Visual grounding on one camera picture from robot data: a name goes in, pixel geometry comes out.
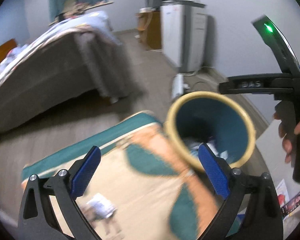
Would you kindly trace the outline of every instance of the human hand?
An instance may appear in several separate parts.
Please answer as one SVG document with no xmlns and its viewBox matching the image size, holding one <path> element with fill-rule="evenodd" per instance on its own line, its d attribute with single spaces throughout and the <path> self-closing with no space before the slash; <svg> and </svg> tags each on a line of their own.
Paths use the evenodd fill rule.
<svg viewBox="0 0 300 240">
<path fill-rule="evenodd" d="M 280 120 L 280 117 L 278 116 L 277 113 L 274 114 L 274 119 Z M 282 140 L 282 148 L 285 150 L 287 153 L 286 158 L 285 158 L 285 163 L 291 162 L 291 151 L 292 151 L 292 143 L 289 139 L 286 137 L 286 132 L 283 128 L 283 124 L 280 123 L 279 125 L 279 137 L 283 138 Z M 297 126 L 294 129 L 294 134 L 298 135 L 300 134 L 300 122 L 297 124 Z"/>
</svg>

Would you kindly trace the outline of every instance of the yellow rim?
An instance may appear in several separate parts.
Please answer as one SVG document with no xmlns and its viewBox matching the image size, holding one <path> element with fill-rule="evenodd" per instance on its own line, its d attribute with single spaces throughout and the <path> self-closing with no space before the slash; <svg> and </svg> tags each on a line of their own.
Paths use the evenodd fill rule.
<svg viewBox="0 0 300 240">
<path fill-rule="evenodd" d="M 184 158 L 188 163 L 190 163 L 191 166 L 193 166 L 195 169 L 199 171 L 204 171 L 200 161 L 189 154 L 189 150 L 181 140 L 176 127 L 176 115 L 179 109 L 181 108 L 181 106 L 183 106 L 183 104 L 185 104 L 186 102 L 196 98 L 211 98 L 211 99 L 218 100 L 222 103 L 225 103 L 226 105 L 234 109 L 239 114 L 239 116 L 243 119 L 243 122 L 248 132 L 248 146 L 241 159 L 235 163 L 230 164 L 231 168 L 234 167 L 240 168 L 249 160 L 255 147 L 256 131 L 254 129 L 254 125 L 252 123 L 252 120 L 246 113 L 246 111 L 241 106 L 239 106 L 236 102 L 227 98 L 226 96 L 214 92 L 198 91 L 198 92 L 189 93 L 179 98 L 170 107 L 164 127 L 166 133 L 169 136 L 169 139 L 173 143 L 173 146 L 176 148 L 177 152 L 181 155 L 181 157 Z"/>
</svg>

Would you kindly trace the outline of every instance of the gray bed sheet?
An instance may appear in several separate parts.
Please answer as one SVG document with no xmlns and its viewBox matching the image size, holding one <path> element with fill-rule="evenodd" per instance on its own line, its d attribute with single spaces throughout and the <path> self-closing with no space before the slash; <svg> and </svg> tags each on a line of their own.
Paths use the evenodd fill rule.
<svg viewBox="0 0 300 240">
<path fill-rule="evenodd" d="M 131 82 L 124 46 L 97 30 L 69 33 L 36 51 L 0 86 L 0 133 L 89 90 L 125 97 Z"/>
</svg>

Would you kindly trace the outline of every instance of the wooden headboard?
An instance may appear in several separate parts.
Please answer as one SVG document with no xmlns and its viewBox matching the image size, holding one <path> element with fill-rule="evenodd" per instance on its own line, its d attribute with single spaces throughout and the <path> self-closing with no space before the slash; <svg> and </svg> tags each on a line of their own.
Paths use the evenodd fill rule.
<svg viewBox="0 0 300 240">
<path fill-rule="evenodd" d="M 14 49 L 17 43 L 14 39 L 7 41 L 0 46 L 0 63 L 5 59 L 10 50 Z"/>
</svg>

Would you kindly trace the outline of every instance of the white cloth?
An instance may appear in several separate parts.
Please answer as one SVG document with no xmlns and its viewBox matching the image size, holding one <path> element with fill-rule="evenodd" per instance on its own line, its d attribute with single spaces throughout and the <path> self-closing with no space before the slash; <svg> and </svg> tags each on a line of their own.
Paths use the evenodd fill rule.
<svg viewBox="0 0 300 240">
<path fill-rule="evenodd" d="M 104 219 L 111 217 L 116 210 L 111 201 L 106 199 L 100 193 L 94 195 L 94 197 L 90 201 L 88 201 L 87 204 L 93 207 L 96 214 Z"/>
</svg>

